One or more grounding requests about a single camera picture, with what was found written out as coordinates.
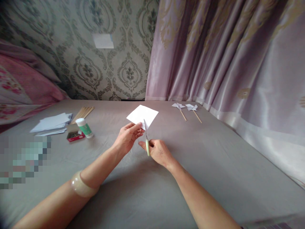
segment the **cream bangle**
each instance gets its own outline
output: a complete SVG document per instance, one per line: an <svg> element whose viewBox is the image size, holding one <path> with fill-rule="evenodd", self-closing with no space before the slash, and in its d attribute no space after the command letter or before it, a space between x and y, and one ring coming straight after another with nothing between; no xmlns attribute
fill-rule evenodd
<svg viewBox="0 0 305 229"><path fill-rule="evenodd" d="M87 186L80 178L81 171L75 173L71 179L72 189L81 197L93 197L99 188L93 189Z"/></svg>

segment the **damask wallpaper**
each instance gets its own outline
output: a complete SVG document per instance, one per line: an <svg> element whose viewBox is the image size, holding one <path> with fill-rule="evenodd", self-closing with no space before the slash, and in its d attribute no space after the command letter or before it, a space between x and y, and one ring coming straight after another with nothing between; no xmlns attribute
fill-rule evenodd
<svg viewBox="0 0 305 229"><path fill-rule="evenodd" d="M33 50L73 99L145 98L159 0L4 0L0 38ZM92 33L112 34L114 49Z"/></svg>

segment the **bed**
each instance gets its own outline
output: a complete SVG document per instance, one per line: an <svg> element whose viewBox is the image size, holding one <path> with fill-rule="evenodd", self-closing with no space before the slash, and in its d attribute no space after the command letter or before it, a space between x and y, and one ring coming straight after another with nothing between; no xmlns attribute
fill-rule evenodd
<svg viewBox="0 0 305 229"><path fill-rule="evenodd" d="M34 177L0 191L5 225L14 225L108 149L140 104L159 111L148 138L164 140L239 224L305 211L305 191L199 104L202 124L183 109L185 121L171 101L64 100L0 135L6 154L42 154L35 158L35 172L27 174ZM76 115L83 106L95 107L86 118L94 138L68 142L67 132L49 137L29 133L40 119L63 112ZM136 142L68 228L196 228L196 223L174 178Z"/></svg>

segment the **satin curtain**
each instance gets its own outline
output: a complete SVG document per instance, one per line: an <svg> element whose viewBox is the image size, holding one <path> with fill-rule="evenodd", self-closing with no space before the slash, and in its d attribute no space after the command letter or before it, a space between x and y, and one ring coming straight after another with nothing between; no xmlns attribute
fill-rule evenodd
<svg viewBox="0 0 305 229"><path fill-rule="evenodd" d="M305 1L161 1L146 100L196 101L305 188Z"/></svg>

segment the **glue bottle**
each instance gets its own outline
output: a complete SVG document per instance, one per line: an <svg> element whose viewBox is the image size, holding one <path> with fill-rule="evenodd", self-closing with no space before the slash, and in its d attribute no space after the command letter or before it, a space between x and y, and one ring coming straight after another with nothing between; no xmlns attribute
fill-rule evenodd
<svg viewBox="0 0 305 229"><path fill-rule="evenodd" d="M79 118L75 122L79 126L81 131L86 135L87 138L92 138L94 136L94 134L92 133L90 127L88 126L84 118Z"/></svg>

